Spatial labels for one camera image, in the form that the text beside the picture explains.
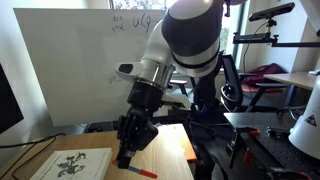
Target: book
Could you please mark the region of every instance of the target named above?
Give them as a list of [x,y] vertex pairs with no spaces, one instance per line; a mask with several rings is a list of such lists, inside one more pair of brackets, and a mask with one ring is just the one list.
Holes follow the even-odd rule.
[[31,179],[101,180],[111,157],[111,148],[55,151]]

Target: desk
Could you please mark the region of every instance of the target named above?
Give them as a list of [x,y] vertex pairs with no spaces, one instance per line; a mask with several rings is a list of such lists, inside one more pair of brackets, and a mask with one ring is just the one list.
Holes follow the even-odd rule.
[[261,160],[264,167],[281,167],[295,171],[306,172],[312,179],[319,179],[312,168],[319,168],[320,161],[307,157],[296,149],[288,139],[275,139],[266,134],[267,127],[290,129],[295,121],[289,114],[284,116],[276,113],[224,113],[234,129],[252,127],[260,130],[260,135],[253,137],[248,133],[241,133],[250,151]]
[[[176,124],[161,126],[158,129],[158,136],[145,148],[144,151],[136,153],[132,158],[131,164],[155,172],[158,174],[158,179],[193,179],[186,158],[194,161],[195,154],[183,126],[181,124]],[[15,167],[18,167],[21,162],[24,162],[30,156],[37,153],[46,144],[47,143],[36,145]],[[36,156],[36,158],[26,166],[18,170],[16,175],[21,179],[30,179],[30,177],[55,150],[103,147],[111,147],[113,153],[112,159],[116,158],[119,149],[119,141],[117,140],[116,131],[58,137],[57,140],[45,151]],[[24,148],[16,155],[16,157],[4,166],[4,168],[0,170],[0,175],[3,174],[10,164],[12,164],[24,151],[26,151],[26,149],[27,148]],[[4,179],[10,179],[11,172],[12,171],[10,171]],[[111,164],[108,167],[105,179],[150,180],[150,178],[145,178],[127,170],[120,170]]]
[[307,72],[296,72],[289,74],[266,74],[263,77],[290,85],[288,96],[285,101],[285,106],[292,105],[296,93],[296,87],[313,90],[313,86],[317,79],[316,75],[310,75]]

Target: wooden table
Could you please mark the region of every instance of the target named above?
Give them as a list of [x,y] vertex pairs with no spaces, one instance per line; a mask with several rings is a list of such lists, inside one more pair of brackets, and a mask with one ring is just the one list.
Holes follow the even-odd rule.
[[297,87],[313,90],[313,86],[317,78],[316,75],[310,75],[307,72],[296,72],[287,74],[266,74],[263,77],[290,85],[288,90],[288,96],[285,101],[285,106],[292,105]]
[[[196,156],[186,132],[181,124],[161,126],[158,128],[158,136],[142,152],[137,152],[132,158],[131,164],[150,170],[158,175],[158,179],[193,179],[187,160],[195,161]],[[28,152],[13,169],[25,162],[29,157],[39,152],[46,144],[36,145]],[[58,137],[45,151],[36,156],[31,162],[23,166],[16,172],[19,179],[30,179],[39,167],[55,150],[88,149],[88,148],[112,148],[112,159],[115,159],[119,150],[117,132],[89,133],[81,135],[70,135]],[[2,175],[11,164],[13,164],[28,147],[18,153],[7,165],[0,170]],[[12,179],[11,173],[4,179]],[[105,179],[135,180],[148,179],[144,176],[118,169],[116,166],[109,165]]]

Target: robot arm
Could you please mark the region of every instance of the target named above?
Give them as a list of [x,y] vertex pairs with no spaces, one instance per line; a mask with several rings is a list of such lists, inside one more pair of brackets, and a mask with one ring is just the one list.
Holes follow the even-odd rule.
[[[226,0],[239,4],[246,0]],[[128,168],[137,150],[142,151],[158,134],[153,113],[173,71],[192,77],[212,76],[218,65],[219,35],[224,0],[178,0],[154,28],[140,62],[119,63],[116,72],[133,82],[127,115],[120,117],[119,168]]]

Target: black monitor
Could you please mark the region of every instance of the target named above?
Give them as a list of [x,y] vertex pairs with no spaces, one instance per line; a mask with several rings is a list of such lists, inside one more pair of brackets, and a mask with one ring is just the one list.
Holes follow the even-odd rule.
[[20,107],[0,64],[0,134],[22,119]]

